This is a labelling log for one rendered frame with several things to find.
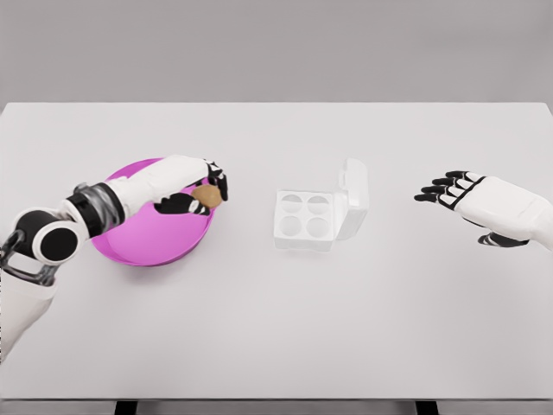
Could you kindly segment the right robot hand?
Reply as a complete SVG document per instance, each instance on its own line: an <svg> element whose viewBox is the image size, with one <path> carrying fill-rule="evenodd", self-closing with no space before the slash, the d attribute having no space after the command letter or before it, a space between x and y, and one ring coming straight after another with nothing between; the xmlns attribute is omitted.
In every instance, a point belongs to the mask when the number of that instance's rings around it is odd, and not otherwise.
<svg viewBox="0 0 553 415"><path fill-rule="evenodd" d="M531 240L529 210L537 195L496 176L453 170L420 189L417 202L440 205L487 233L478 243L484 246L512 248Z"/></svg>

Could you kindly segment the brown egg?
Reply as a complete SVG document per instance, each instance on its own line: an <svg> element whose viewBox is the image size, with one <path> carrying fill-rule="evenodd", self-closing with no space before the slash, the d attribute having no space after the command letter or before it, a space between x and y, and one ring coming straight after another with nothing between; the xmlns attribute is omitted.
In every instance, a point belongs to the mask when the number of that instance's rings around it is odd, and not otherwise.
<svg viewBox="0 0 553 415"><path fill-rule="evenodd" d="M223 202L219 188L210 184L203 184L194 188L191 196L210 209L218 207Z"/></svg>

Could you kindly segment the white egg box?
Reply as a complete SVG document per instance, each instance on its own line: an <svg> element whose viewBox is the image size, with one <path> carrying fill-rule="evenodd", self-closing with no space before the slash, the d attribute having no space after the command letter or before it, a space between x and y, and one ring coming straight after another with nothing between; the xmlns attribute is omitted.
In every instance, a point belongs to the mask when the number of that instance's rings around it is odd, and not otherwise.
<svg viewBox="0 0 553 415"><path fill-rule="evenodd" d="M274 245L284 250L328 252L336 240L357 234L368 210L368 168L359 159L347 158L333 192L276 192Z"/></svg>

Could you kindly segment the pink bowl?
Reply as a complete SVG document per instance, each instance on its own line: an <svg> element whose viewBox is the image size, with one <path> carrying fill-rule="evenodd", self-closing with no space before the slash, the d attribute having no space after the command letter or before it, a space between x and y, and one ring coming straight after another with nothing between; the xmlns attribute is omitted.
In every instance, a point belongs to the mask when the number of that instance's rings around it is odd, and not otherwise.
<svg viewBox="0 0 553 415"><path fill-rule="evenodd" d="M147 159L108 176L108 185L120 198L124 222L92 239L105 257L125 265L157 266L174 262L191 252L207 233L215 210L208 216L159 214L154 209L153 188L146 169L163 158ZM181 192L191 195L196 185Z"/></svg>

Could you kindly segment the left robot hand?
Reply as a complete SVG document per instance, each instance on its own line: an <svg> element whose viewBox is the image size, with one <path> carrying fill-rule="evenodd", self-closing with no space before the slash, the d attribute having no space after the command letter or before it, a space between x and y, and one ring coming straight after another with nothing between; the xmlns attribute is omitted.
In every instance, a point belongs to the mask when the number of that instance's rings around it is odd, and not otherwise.
<svg viewBox="0 0 553 415"><path fill-rule="evenodd" d="M154 209L159 214L196 214L208 216L211 208L197 197L181 191L204 179L215 186L223 201L228 200L228 183L224 170L214 161L173 155L146 169L148 184L153 188Z"/></svg>

